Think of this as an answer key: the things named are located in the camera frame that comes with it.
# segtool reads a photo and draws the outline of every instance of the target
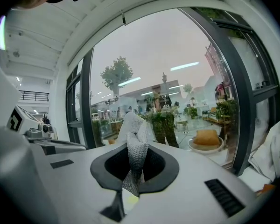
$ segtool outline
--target sky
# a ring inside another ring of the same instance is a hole
[[[193,88],[204,86],[214,75],[205,57],[205,47],[209,44],[200,28],[177,9],[155,13],[122,26],[94,47],[91,103],[113,97],[113,92],[104,86],[100,73],[112,66],[119,56],[125,57],[132,68],[132,78],[141,77],[121,88],[120,95],[161,84],[163,72],[167,81],[178,80],[179,85],[190,83]],[[170,71],[172,67],[194,62],[199,64]],[[181,90],[182,97],[186,98],[187,94]]]

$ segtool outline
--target plate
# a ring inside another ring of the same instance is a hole
[[[193,142],[195,138],[196,137],[189,139],[188,145],[194,152],[197,152],[200,154],[212,154],[212,153],[218,152],[224,146],[224,141],[220,137],[218,137],[219,141],[220,141],[219,147],[196,144]]]

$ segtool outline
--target railing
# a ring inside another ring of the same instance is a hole
[[[33,92],[33,91],[20,91],[20,100],[34,100],[34,101],[49,101],[49,93]]]

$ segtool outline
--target black vent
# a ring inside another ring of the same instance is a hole
[[[211,193],[224,209],[228,217],[241,211],[244,206],[231,192],[218,180],[212,179],[205,182]]]
[[[63,166],[66,166],[66,165],[69,165],[69,164],[72,164],[74,163],[72,160],[70,159],[67,159],[67,160],[63,160],[63,161],[60,161],[60,162],[53,162],[53,163],[50,163],[52,168],[60,168],[60,167],[63,167]]]

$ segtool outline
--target white cloth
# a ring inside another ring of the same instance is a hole
[[[125,115],[116,143],[127,143],[130,171],[123,188],[139,196],[138,186],[144,182],[143,165],[148,150],[148,123],[133,112]]]
[[[250,155],[249,163],[271,181],[280,177],[280,122],[270,129],[265,142]]]

